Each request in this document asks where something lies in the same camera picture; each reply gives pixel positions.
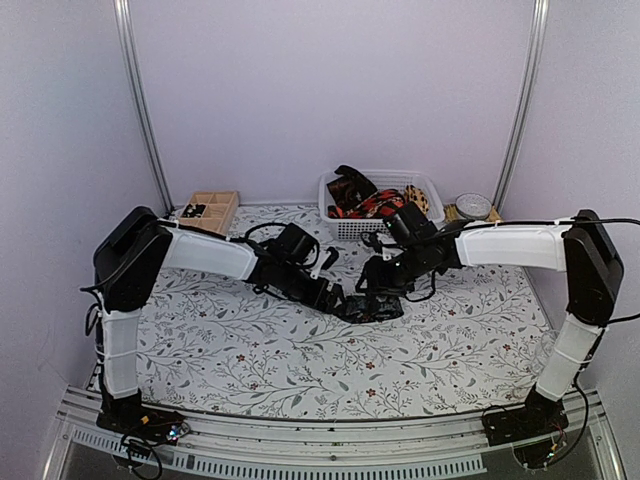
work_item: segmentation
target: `black cable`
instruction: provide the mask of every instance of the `black cable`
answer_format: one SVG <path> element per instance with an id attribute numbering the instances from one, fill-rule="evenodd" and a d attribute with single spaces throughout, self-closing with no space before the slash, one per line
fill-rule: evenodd
<path id="1" fill-rule="evenodd" d="M 267 222 L 267 223 L 263 223 L 261 225 L 256 225 L 254 227 L 251 227 L 246 232 L 244 232 L 244 239 L 245 240 L 249 240 L 249 237 L 251 237 L 251 234 L 253 232 L 261 230 L 261 229 L 266 228 L 266 227 L 287 227 L 287 224 L 286 223 L 281 223 L 281 222 Z"/>
<path id="2" fill-rule="evenodd" d="M 100 304 L 98 302 L 92 304 L 89 307 L 89 310 L 87 310 L 87 314 L 84 317 L 84 335 L 86 337 L 91 335 L 91 332 L 93 331 L 96 324 L 98 323 L 98 319 L 100 318 L 101 311 L 102 309 L 100 308 Z M 95 313 L 95 316 L 93 317 L 93 321 L 89 322 L 89 318 L 91 318 L 92 313 Z"/>
<path id="3" fill-rule="evenodd" d="M 411 303 L 424 302 L 425 300 L 429 300 L 436 294 L 436 271 L 431 270 L 431 291 L 426 297 L 411 299 L 407 295 L 404 296 L 405 300 Z"/>
<path id="4" fill-rule="evenodd" d="M 612 323 L 629 322 L 631 320 L 637 320 L 638 318 L 640 318 L 640 313 L 636 313 L 635 315 L 629 315 L 628 317 L 614 318 L 613 320 L 609 320 L 608 325 L 611 325 Z"/>
<path id="5" fill-rule="evenodd" d="M 509 406 L 510 407 L 524 406 L 524 402 L 511 403 L 511 404 L 509 404 Z M 516 423 L 521 423 L 521 424 L 524 424 L 524 425 L 528 425 L 529 424 L 529 422 L 525 422 L 521 418 L 518 418 L 513 410 L 509 410 L 507 407 L 505 407 L 503 405 L 489 405 L 487 408 L 485 408 L 482 411 L 482 415 L 480 416 L 480 421 L 483 423 L 483 425 L 484 425 L 484 416 L 487 414 L 487 412 L 489 410 L 495 410 L 495 409 L 498 409 L 498 408 L 500 410 L 502 410 L 503 412 L 505 412 L 506 414 L 508 414 L 511 418 L 513 418 Z"/>
<path id="6" fill-rule="evenodd" d="M 571 444 L 571 446 L 568 447 L 567 450 L 564 451 L 564 453 L 562 453 L 562 455 L 554 456 L 551 458 L 551 460 L 549 460 L 546 463 L 543 463 L 540 466 L 529 467 L 527 465 L 528 470 L 545 470 L 548 467 L 556 465 L 558 462 L 567 458 L 569 454 L 575 450 L 575 448 L 580 443 L 580 440 L 584 436 L 584 433 L 587 430 L 587 424 L 589 423 L 589 399 L 587 398 L 586 393 L 584 393 L 584 390 L 582 390 L 582 388 L 580 388 L 580 385 L 578 385 L 578 377 L 580 376 L 581 372 L 582 371 L 579 371 L 578 373 L 576 373 L 576 376 L 573 377 L 573 384 L 576 387 L 576 390 L 578 391 L 578 393 L 580 393 L 580 395 L 582 396 L 582 399 L 584 400 L 584 421 L 582 422 L 582 428 L 580 429 L 578 436 L 576 437 L 575 441 Z"/>
<path id="7" fill-rule="evenodd" d="M 160 460 L 160 456 L 158 455 L 158 452 L 156 452 L 154 446 L 157 447 L 158 445 L 161 445 L 161 444 L 157 443 L 155 445 L 151 445 L 144 438 L 140 438 L 140 440 L 132 438 L 132 439 L 129 440 L 129 443 L 125 443 L 125 440 L 127 438 L 129 438 L 136 429 L 137 429 L 137 427 L 132 429 L 129 433 L 125 433 L 122 436 L 122 438 L 120 439 L 120 445 L 123 445 L 127 449 L 127 459 L 129 460 L 129 468 L 130 468 L 131 472 L 136 477 L 138 477 L 140 480 L 159 480 L 159 478 L 162 477 L 162 461 Z M 157 465 L 157 468 L 158 468 L 158 471 L 156 472 L 156 474 L 153 477 L 145 477 L 145 476 L 141 475 L 137 471 L 138 467 L 134 467 L 133 466 L 134 460 L 133 460 L 133 451 L 131 449 L 132 445 L 133 446 L 138 446 L 138 447 L 142 446 L 146 450 L 148 450 L 149 453 L 151 453 L 151 455 L 153 455 L 153 458 L 156 461 L 156 465 Z"/>

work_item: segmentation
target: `floral tablecloth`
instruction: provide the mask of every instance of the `floral tablecloth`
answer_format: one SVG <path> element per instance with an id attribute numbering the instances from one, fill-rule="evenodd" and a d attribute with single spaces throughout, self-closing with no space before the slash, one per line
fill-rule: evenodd
<path id="1" fill-rule="evenodd" d="M 335 246 L 340 259 L 323 275 L 353 291 L 370 250 L 333 241 L 315 206 L 240 207 L 231 234 L 267 221 Z M 241 282 L 162 271 L 139 327 L 140 387 L 177 408 L 307 419 L 447 414 L 526 395 L 547 323 L 520 268 L 451 270 L 432 299 L 404 309 L 350 325 Z"/>

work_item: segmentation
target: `white wall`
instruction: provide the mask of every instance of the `white wall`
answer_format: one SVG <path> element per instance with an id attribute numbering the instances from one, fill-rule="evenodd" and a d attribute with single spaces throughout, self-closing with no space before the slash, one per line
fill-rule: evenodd
<path id="1" fill-rule="evenodd" d="M 540 74 L 508 218 L 589 207 L 640 217 L 640 3 L 552 2 Z M 608 228 L 626 266 L 617 315 L 640 311 L 640 229 Z M 534 274 L 556 325 L 563 275 Z M 613 424 L 629 478 L 640 472 L 640 321 L 612 326 L 587 371 Z"/>
<path id="2" fill-rule="evenodd" d="M 533 3 L 132 2 L 175 202 L 317 201 L 340 163 L 423 171 L 445 200 L 492 196 Z"/>
<path id="3" fill-rule="evenodd" d="M 40 474 L 83 335 L 93 250 L 159 207 L 109 0 L 0 1 L 0 478 Z"/>

